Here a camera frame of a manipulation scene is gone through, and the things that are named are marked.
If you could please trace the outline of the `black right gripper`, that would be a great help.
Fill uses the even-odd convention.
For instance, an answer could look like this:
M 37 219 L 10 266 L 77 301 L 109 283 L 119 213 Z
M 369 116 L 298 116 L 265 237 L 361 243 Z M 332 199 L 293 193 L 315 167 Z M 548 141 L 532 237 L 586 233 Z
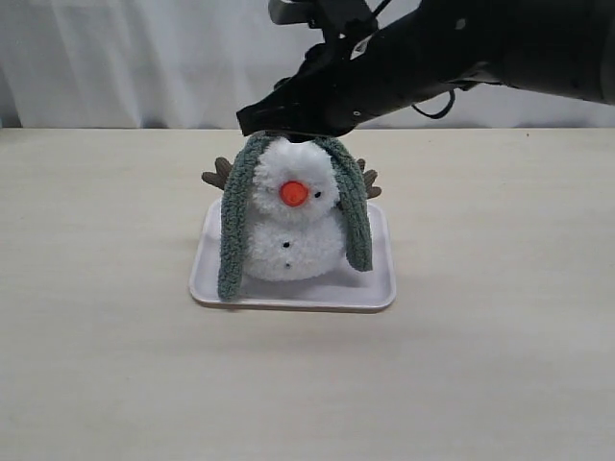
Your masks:
M 236 113 L 244 136 L 343 135 L 357 125 L 480 84 L 482 1 L 423 1 L 374 30 L 355 28 L 311 47 L 293 78 Z

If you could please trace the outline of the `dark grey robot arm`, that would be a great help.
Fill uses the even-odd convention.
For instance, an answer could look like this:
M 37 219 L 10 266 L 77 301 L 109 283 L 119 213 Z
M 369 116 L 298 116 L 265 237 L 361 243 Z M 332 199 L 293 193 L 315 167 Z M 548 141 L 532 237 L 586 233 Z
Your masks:
M 614 101 L 610 1 L 430 0 L 386 26 L 364 1 L 272 1 L 268 12 L 323 39 L 296 74 L 238 111 L 246 135 L 341 136 L 477 85 Z

